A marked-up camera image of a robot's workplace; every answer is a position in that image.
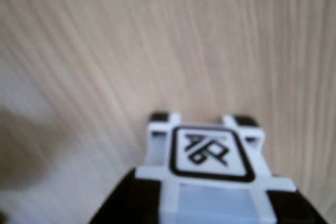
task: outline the black square border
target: black square border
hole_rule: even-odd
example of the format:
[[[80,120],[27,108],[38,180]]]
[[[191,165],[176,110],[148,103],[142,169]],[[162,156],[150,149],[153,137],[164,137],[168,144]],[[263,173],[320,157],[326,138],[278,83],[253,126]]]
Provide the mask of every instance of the black square border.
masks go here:
[[[234,136],[234,140],[238,146],[239,153],[243,160],[243,163],[246,168],[245,176],[233,176],[233,175],[219,175],[219,174],[207,174],[207,173],[194,173],[194,172],[183,172],[177,169],[176,167],[176,141],[177,141],[177,132],[183,129],[190,130],[204,130],[204,131],[225,131],[230,132]],[[226,128],[220,127],[199,127],[199,126],[178,126],[173,129],[173,138],[172,138],[172,147],[171,147],[171,156],[170,156],[170,170],[178,175],[184,177],[193,177],[193,178],[206,178],[206,179],[219,179],[219,180],[231,180],[237,182],[252,182],[255,179],[255,174],[253,169],[248,161],[246,153],[244,151],[241,142],[239,141],[239,137],[236,132]]]

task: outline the wood grain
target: wood grain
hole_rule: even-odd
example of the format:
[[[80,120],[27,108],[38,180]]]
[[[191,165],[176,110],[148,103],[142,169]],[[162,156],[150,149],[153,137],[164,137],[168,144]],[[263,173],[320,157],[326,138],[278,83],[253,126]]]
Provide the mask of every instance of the wood grain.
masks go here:
[[[274,173],[336,223],[336,0],[1,0],[0,209],[86,223],[146,119],[247,113]]]

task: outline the wooden surface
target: wooden surface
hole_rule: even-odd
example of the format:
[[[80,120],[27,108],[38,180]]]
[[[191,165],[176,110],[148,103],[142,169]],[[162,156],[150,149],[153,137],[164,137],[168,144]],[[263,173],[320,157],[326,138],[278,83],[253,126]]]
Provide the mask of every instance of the wooden surface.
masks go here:
[[[1,0],[0,210],[86,223],[146,120],[247,113],[336,223],[336,0]]]

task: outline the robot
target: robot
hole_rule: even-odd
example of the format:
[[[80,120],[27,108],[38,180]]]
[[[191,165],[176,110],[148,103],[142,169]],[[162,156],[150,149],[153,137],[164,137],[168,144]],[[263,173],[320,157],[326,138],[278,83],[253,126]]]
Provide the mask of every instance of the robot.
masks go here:
[[[265,133],[248,116],[182,124],[150,117],[144,165],[130,171],[91,220],[100,223],[326,223],[289,178],[271,173]]]

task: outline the white label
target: white label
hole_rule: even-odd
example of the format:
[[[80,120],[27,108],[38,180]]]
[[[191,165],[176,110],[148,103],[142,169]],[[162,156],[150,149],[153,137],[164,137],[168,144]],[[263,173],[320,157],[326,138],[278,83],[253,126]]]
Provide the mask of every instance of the white label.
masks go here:
[[[181,172],[245,176],[246,169],[231,132],[180,129],[176,168]]]

